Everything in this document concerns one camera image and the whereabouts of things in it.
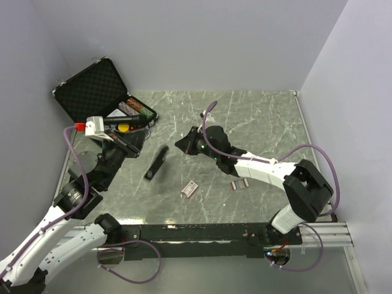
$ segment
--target cable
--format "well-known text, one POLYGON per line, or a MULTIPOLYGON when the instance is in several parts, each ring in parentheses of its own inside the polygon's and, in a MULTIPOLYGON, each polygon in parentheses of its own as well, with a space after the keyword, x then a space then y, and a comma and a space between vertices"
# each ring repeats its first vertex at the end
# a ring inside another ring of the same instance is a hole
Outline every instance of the cable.
MULTIPOLYGON (((206 118, 208 113, 210 113, 215 106, 217 105, 217 101, 212 101, 211 104, 207 107, 205 114, 203 115, 203 122, 202 122, 202 133, 203 133, 203 138, 206 141, 208 147, 210 147, 214 152, 223 155, 223 156, 227 156, 227 157, 231 157, 231 158, 235 158, 235 159, 244 159, 244 160, 253 160, 253 161, 258 161, 261 162, 263 164, 269 164, 270 162, 267 160, 263 160, 263 159, 259 159, 259 158, 251 158, 251 157, 242 157, 242 156, 237 156, 237 155, 231 155, 229 153, 224 153, 218 149, 216 149, 209 141, 207 138, 207 134, 206 134, 206 118)), ((332 208, 327 212, 327 213, 323 213, 319 216, 329 216, 331 214, 333 214, 336 210, 336 208, 339 206, 340 200, 341 200, 341 190, 340 190, 340 186, 339 186, 339 180, 337 178, 337 173, 335 170, 335 167, 333 166, 332 160, 328 157, 328 155, 326 154, 326 152, 318 147, 315 146, 313 144, 302 144, 297 146, 296 148, 292 149, 289 153, 287 153, 286 155, 282 156, 281 158, 278 159, 278 161, 282 161, 286 158, 288 158, 288 156, 292 155, 294 152, 296 152, 297 150, 304 148, 304 147, 310 147, 313 148, 315 150, 317 150, 318 152, 320 152, 322 154, 322 156, 325 158, 325 160, 327 161, 328 165, 330 166, 331 172, 332 172, 332 176, 333 176, 333 180, 335 182, 335 187, 336 187, 336 200, 335 200, 335 204, 332 206, 332 208)))
POLYGON ((92 225, 92 224, 93 224, 93 222, 88 222, 87 224, 85 224, 85 226, 83 227, 83 231, 86 230, 86 227, 87 227, 88 225, 92 225))
POLYGON ((63 135, 64 135, 64 139, 68 145, 69 150, 71 151, 71 153, 73 154, 79 168, 81 171, 81 175, 83 177, 83 182, 85 184, 85 193, 83 195, 82 201, 74 208, 72 208, 68 213, 65 213, 65 215, 58 217, 57 219, 55 219, 54 221, 50 222, 49 224, 47 224, 46 226, 42 227, 35 235, 33 235, 30 240, 28 240, 26 242, 26 244, 23 245, 23 247, 19 250, 19 252, 17 254, 15 254, 14 258, 10 261, 10 263, 7 265, 7 268, 4 269, 1 274, 0 274, 0 280, 4 278, 4 276, 8 273, 7 269, 11 268, 12 266, 18 261, 18 259, 24 254, 24 252, 30 247, 30 245, 39 237, 41 236, 40 232, 45 233, 49 228, 51 228, 52 226, 56 225, 58 222, 61 222, 63 219, 73 215, 75 212, 77 212, 87 201, 87 197, 88 197, 88 192, 89 192, 89 184, 88 184, 88 179, 87 179, 87 174, 85 172, 85 169, 83 168, 83 165, 80 162, 80 159, 78 157, 78 154, 76 153, 76 151, 74 150, 74 147, 72 146, 72 143, 69 140, 69 134, 68 131, 69 130, 74 130, 76 127, 72 126, 72 127, 66 127, 64 129, 63 135))
POLYGON ((149 246, 152 249, 154 249, 155 253, 158 256, 158 259, 159 259, 158 269, 149 279, 143 280, 143 281, 134 281, 134 280, 128 279, 128 278, 120 275, 119 273, 116 273, 112 269, 107 268, 106 266, 101 264, 101 262, 99 261, 99 257, 100 257, 101 254, 103 254, 104 252, 121 252, 121 250, 118 250, 118 249, 106 249, 106 250, 100 251, 97 254, 98 267, 103 268, 104 270, 108 271, 111 274, 114 274, 116 277, 119 277, 120 279, 122 279, 122 280, 124 280, 126 282, 133 283, 133 284, 144 284, 144 283, 147 283, 147 282, 153 280, 158 275, 158 273, 160 271, 160 267, 162 265, 162 257, 160 256, 160 253, 159 253, 158 249, 154 245, 152 245, 149 242, 143 241, 143 240, 132 240, 132 241, 126 241, 126 242, 117 243, 117 244, 103 245, 103 247, 118 247, 118 246, 122 246, 122 245, 126 245, 126 244, 132 244, 132 243, 143 243, 143 244, 146 244, 147 246, 149 246))
POLYGON ((271 251, 273 251, 273 252, 279 252, 279 251, 281 251, 285 246, 287 246, 287 244, 288 244, 288 238, 284 241, 283 245, 282 245, 280 248, 272 249, 271 251))
MULTIPOLYGON (((121 241, 126 242, 127 240, 125 238, 121 238, 121 241)), ((124 256, 125 256, 125 244, 123 244, 122 248, 121 248, 121 257, 124 257, 124 256)))
POLYGON ((271 265, 275 268, 279 268, 281 270, 284 271, 296 271, 298 273, 303 272, 303 271, 310 271, 312 269, 314 269, 316 266, 319 265, 319 263, 321 262, 321 259, 323 258, 323 254, 324 254, 324 244, 323 244, 323 240, 321 239, 321 236, 319 235, 319 233, 317 233, 317 231, 311 227, 310 225, 308 225, 307 223, 303 222, 301 223, 301 225, 305 225, 308 228, 310 228, 317 236, 317 238, 320 240, 320 254, 318 255, 317 260, 310 266, 306 267, 306 268, 289 268, 287 266, 279 266, 277 264, 275 264, 272 260, 270 260, 268 257, 266 257, 267 261, 271 262, 271 265))

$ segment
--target black metal bar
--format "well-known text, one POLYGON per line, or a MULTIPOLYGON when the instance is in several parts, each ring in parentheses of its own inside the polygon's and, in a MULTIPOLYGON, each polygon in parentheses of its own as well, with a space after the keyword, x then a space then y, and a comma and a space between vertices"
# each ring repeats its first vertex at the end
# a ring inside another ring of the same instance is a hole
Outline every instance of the black metal bar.
MULTIPOLYGON (((299 228, 271 244, 267 223, 122 225, 126 240, 140 239, 155 245, 162 257, 206 257, 245 255, 263 258, 263 247, 302 244, 299 228)), ((155 258, 151 248, 138 244, 126 246, 125 260, 155 258)))

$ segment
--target marble tabletop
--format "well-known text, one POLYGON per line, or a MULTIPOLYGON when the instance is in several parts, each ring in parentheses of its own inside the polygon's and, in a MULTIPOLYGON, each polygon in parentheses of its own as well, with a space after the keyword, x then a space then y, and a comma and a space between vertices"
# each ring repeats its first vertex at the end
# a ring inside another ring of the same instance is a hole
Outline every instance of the marble tabletop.
MULTIPOLYGON (((285 192, 269 184, 249 179, 249 187, 233 191, 234 176, 222 173, 212 159, 199 154, 187 156, 174 147, 192 126, 201 122, 202 112, 213 100, 212 112, 230 143, 258 156, 278 158, 297 145, 308 143, 296 97, 292 91, 144 91, 135 97, 160 114, 151 128, 140 157, 126 159, 104 200, 85 219, 92 222, 102 213, 110 213, 122 224, 201 224, 268 222, 288 204, 285 192), (164 166, 149 182, 143 175, 160 145, 170 148, 164 166), (181 190, 194 181, 199 188, 190 197, 181 190)), ((78 153, 100 149, 83 134, 76 134, 78 153)), ((302 149, 286 161, 302 158, 314 162, 310 149, 302 149)), ((67 158, 67 166, 73 159, 67 158)), ((69 179, 65 172, 63 186, 69 179)), ((321 218, 330 221, 330 217, 321 218)))

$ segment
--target black object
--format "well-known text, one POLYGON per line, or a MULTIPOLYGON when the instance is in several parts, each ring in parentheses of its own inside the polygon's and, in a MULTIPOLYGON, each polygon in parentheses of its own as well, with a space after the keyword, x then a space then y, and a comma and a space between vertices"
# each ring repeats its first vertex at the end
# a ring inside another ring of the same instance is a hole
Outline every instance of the black object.
POLYGON ((291 257, 290 248, 282 248, 279 251, 271 251, 264 249, 264 256, 276 265, 283 266, 290 261, 291 257))
POLYGON ((48 271, 37 268, 33 277, 24 285, 12 286, 10 281, 0 280, 0 294, 41 294, 45 290, 45 276, 48 271))
MULTIPOLYGON (((182 139, 175 143, 175 146, 182 152, 188 155, 204 154, 216 161, 219 169, 227 175, 238 176, 234 165, 237 163, 236 159, 221 156, 214 152, 204 140, 203 134, 197 131, 198 127, 192 127, 189 133, 182 139)), ((241 156, 246 153, 246 150, 236 148, 230 144, 227 135, 221 126, 211 126, 206 128, 206 135, 208 141, 216 149, 229 153, 231 155, 241 156)))
MULTIPOLYGON (((91 151, 79 154, 79 159, 87 174, 89 194, 85 204, 71 216, 73 219, 84 219, 103 199, 97 192, 107 191, 125 158, 136 158, 145 140, 146 129, 128 134, 109 132, 114 141, 104 141, 102 153, 91 151)), ((76 162, 68 169, 69 183, 55 198, 53 205, 59 206, 65 213, 76 207, 85 192, 81 170, 76 162)))
POLYGON ((114 244, 117 239, 122 238, 121 225, 110 214, 105 213, 97 216, 94 223, 100 225, 104 229, 104 233, 108 235, 106 244, 114 244))
POLYGON ((120 116, 117 118, 104 118, 104 124, 130 124, 131 126, 145 126, 148 118, 145 115, 120 116))
POLYGON ((153 114, 145 125, 151 127, 159 118, 156 111, 129 94, 113 61, 107 56, 61 83, 51 93, 75 123, 85 123, 90 116, 106 117, 120 102, 128 100, 153 114))
POLYGON ((149 181, 153 179, 155 174, 158 172, 162 164, 164 164, 166 160, 166 154, 169 151, 169 147, 167 145, 163 145, 160 147, 160 151, 157 155, 157 157, 154 159, 153 164, 150 166, 150 168, 147 170, 145 173, 145 179, 148 179, 149 181))
MULTIPOLYGON (((283 245, 287 238, 290 245, 302 244, 299 228, 275 243, 268 239, 266 232, 266 223, 122 225, 122 234, 126 240, 133 240, 136 236, 136 239, 150 242, 158 248, 162 257, 245 255, 249 258, 263 258, 263 247, 283 245)), ((154 253, 142 244, 130 244, 126 245, 124 259, 156 258, 154 253)))
POLYGON ((315 222, 333 189, 312 162, 303 159, 295 166, 291 175, 285 177, 283 187, 295 214, 306 222, 315 222))
MULTIPOLYGON (((55 198, 53 205, 59 206, 65 213, 75 208, 83 199, 85 188, 76 181, 72 181, 62 188, 55 198)), ((89 189, 86 203, 73 214, 73 219, 85 219, 86 216, 104 199, 94 189, 89 189)))

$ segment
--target red cap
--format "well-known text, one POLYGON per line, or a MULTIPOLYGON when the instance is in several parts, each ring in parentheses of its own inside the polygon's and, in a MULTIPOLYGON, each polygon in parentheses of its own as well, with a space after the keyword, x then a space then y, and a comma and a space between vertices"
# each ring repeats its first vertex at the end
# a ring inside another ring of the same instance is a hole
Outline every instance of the red cap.
POLYGON ((86 129, 86 124, 83 122, 77 122, 75 123, 75 129, 77 132, 84 132, 86 129))

